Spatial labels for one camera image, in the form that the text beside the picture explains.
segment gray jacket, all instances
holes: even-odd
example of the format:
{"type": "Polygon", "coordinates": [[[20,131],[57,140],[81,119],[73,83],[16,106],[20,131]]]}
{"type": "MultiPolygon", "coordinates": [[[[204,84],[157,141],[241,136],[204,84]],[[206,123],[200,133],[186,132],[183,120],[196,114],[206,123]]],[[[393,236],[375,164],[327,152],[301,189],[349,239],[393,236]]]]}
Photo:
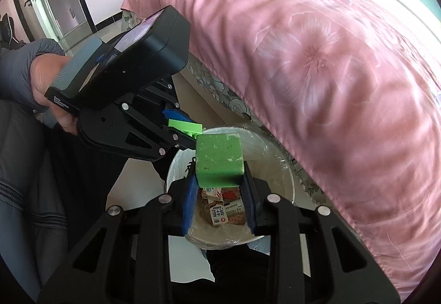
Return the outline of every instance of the gray jacket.
{"type": "Polygon", "coordinates": [[[51,39],[0,49],[0,255],[35,301],[68,252],[63,204],[32,112],[44,107],[32,96],[29,68],[44,53],[64,55],[51,39]]]}

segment pink blanket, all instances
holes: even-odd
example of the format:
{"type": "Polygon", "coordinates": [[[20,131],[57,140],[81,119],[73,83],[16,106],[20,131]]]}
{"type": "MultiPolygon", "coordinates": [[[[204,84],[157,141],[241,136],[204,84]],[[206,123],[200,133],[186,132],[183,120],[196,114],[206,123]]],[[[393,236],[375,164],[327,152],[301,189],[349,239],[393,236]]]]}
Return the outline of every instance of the pink blanket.
{"type": "Polygon", "coordinates": [[[325,191],[402,300],[441,248],[440,64],[369,0],[125,0],[173,5],[190,51],[325,191]]]}

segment hand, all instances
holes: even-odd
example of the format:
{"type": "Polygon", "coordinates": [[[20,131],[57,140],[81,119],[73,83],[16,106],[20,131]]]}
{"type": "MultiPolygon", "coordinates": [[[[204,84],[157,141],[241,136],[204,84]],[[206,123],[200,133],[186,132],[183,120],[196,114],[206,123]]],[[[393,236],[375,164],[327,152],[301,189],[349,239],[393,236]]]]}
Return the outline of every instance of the hand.
{"type": "Polygon", "coordinates": [[[46,90],[70,59],[70,56],[56,54],[37,56],[30,66],[30,78],[35,101],[49,107],[66,132],[77,134],[77,118],[45,98],[46,90]]]}

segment person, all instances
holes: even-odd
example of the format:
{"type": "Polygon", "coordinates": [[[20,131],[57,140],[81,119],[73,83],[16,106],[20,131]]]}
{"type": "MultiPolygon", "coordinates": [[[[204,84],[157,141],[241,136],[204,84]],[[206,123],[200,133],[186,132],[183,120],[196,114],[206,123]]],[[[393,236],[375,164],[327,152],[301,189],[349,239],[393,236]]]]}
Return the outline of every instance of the person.
{"type": "MultiPolygon", "coordinates": [[[[0,50],[0,278],[9,278],[7,287],[14,293],[20,291],[18,283],[34,301],[102,215],[127,160],[85,146],[76,136],[77,119],[45,98],[69,60],[51,39],[0,50]],[[53,129],[35,118],[35,112],[48,108],[58,121],[53,129]]],[[[154,163],[162,179],[174,154],[154,163]]],[[[206,257],[215,282],[173,283],[177,303],[205,303],[220,292],[234,294],[236,300],[263,300],[267,255],[242,245],[209,250],[206,257]],[[231,271],[231,263],[239,269],[231,271]]],[[[15,302],[24,302],[14,295],[15,302]]]]}

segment green block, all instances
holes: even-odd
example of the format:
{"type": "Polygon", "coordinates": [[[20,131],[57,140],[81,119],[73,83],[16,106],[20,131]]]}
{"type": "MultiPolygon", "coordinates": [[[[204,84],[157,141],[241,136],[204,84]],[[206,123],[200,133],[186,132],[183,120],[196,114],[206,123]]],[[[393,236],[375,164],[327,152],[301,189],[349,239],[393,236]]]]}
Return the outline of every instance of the green block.
{"type": "Polygon", "coordinates": [[[197,137],[196,178],[199,187],[237,187],[244,172],[239,134],[202,134],[197,137]]]}
{"type": "Polygon", "coordinates": [[[193,138],[196,138],[197,135],[202,133],[202,125],[200,123],[168,120],[168,127],[174,127],[177,130],[184,132],[185,134],[193,138]]]}

